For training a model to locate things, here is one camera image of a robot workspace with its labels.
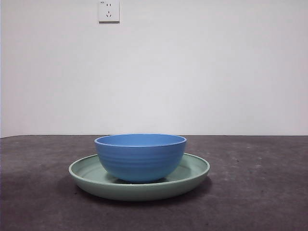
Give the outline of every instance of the tableware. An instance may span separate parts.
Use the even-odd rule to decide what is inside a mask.
[[[165,178],[146,184],[132,184],[110,175],[91,155],[73,162],[69,173],[84,191],[107,199],[120,201],[150,201],[186,193],[207,176],[210,164],[195,155],[184,154],[178,167]]]
[[[95,139],[102,166],[130,182],[151,182],[179,165],[186,138],[167,134],[123,134]]]

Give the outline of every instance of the bowl rim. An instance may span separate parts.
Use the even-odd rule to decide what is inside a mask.
[[[180,137],[183,140],[180,142],[175,143],[168,143],[168,144],[161,144],[161,145],[140,145],[140,146],[128,146],[128,145],[116,145],[116,144],[108,144],[108,143],[102,143],[98,142],[98,139],[104,138],[104,137],[110,137],[110,136],[126,136],[126,135],[164,135],[164,136],[173,136],[173,137]],[[110,136],[101,136],[94,140],[94,142],[98,145],[104,145],[104,146],[111,146],[111,147],[128,147],[128,148],[148,148],[148,147],[164,147],[164,146],[171,146],[176,145],[180,143],[185,143],[187,139],[183,136],[178,135],[170,135],[170,134],[163,134],[163,133],[129,133],[129,134],[116,134],[116,135],[110,135]]]

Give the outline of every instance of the light green plate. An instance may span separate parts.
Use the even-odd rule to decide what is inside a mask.
[[[146,184],[131,184],[113,177],[102,167],[97,155],[75,161],[68,170],[75,183],[93,195],[120,201],[151,201],[194,189],[206,178],[210,164],[200,157],[185,153],[172,173]]]

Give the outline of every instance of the wall socket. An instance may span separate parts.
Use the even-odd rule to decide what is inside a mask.
[[[120,22],[120,0],[100,0],[98,21],[100,23]]]

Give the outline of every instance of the plate rim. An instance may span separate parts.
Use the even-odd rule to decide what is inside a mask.
[[[123,187],[144,187],[144,186],[154,186],[154,185],[167,185],[167,184],[175,184],[175,183],[179,183],[179,182],[185,182],[185,181],[190,181],[190,180],[193,180],[193,179],[196,179],[200,176],[203,176],[204,174],[207,174],[210,170],[210,163],[208,161],[206,161],[205,159],[199,157],[199,156],[196,156],[196,155],[192,155],[192,154],[189,154],[189,153],[184,153],[184,155],[187,155],[187,156],[190,156],[190,157],[194,157],[196,159],[199,159],[200,161],[202,161],[203,163],[206,164],[206,169],[200,173],[200,174],[197,174],[193,177],[189,177],[189,178],[185,178],[185,179],[181,179],[181,180],[174,180],[174,181],[168,181],[168,182],[159,182],[159,183],[139,183],[139,184],[136,184],[136,183],[132,183],[132,184],[122,184],[122,183],[106,183],[106,182],[101,182],[101,181],[96,181],[96,180],[90,180],[90,179],[87,179],[87,178],[83,178],[83,177],[80,177],[79,175],[77,175],[76,173],[74,173],[72,171],[72,167],[74,164],[76,164],[77,162],[80,162],[84,159],[87,159],[87,158],[91,158],[91,157],[94,157],[96,156],[97,154],[93,154],[93,155],[89,155],[89,156],[85,156],[81,159],[78,159],[76,161],[74,161],[73,163],[71,163],[71,165],[68,167],[68,171],[70,173],[70,175],[73,177],[73,178],[77,178],[81,181],[84,181],[84,182],[88,182],[88,183],[94,183],[94,184],[99,184],[99,185],[106,185],[106,186],[123,186]]]

